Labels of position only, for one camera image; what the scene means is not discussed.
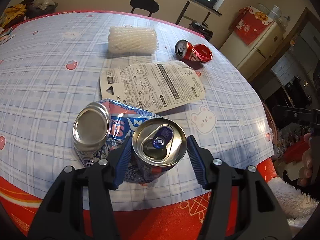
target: chair backrest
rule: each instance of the chair backrest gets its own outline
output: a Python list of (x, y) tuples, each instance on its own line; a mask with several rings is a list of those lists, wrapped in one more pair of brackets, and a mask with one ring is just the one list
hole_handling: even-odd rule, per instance
[(139, 8), (148, 11), (149, 17), (152, 13), (159, 10), (159, 5), (154, 0), (131, 0), (130, 5), (132, 7), (131, 13), (133, 13), (135, 8)]

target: wooden door frame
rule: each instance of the wooden door frame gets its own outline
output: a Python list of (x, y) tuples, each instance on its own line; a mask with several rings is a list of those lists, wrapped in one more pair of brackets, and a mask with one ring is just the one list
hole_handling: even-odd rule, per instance
[(265, 71), (269, 71), (290, 48), (290, 41), (295, 35), (300, 35), (309, 21), (320, 32), (320, 20), (306, 7), (297, 23), (284, 38), (276, 51), (247, 79), (248, 82), (252, 82), (258, 75), (263, 75)]

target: white fluffy fabric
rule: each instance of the white fluffy fabric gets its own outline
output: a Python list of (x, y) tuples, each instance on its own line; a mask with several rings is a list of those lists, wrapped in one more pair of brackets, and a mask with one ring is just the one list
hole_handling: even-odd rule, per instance
[(318, 201), (276, 177), (268, 182), (273, 194), (288, 218), (288, 224), (295, 235), (315, 211)]

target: refrigerator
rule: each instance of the refrigerator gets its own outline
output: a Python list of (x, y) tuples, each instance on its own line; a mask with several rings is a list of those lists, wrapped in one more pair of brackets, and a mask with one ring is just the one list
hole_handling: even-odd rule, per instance
[(282, 40), (283, 30), (276, 22), (272, 22), (249, 45), (233, 32), (220, 52), (248, 79), (275, 52)]

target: can pull tab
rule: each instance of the can pull tab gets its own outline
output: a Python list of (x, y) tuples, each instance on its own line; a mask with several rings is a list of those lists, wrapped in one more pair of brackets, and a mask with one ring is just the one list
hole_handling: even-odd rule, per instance
[(156, 149), (163, 149), (171, 141), (173, 131), (168, 127), (163, 127), (158, 130), (156, 135), (153, 137), (152, 144)]

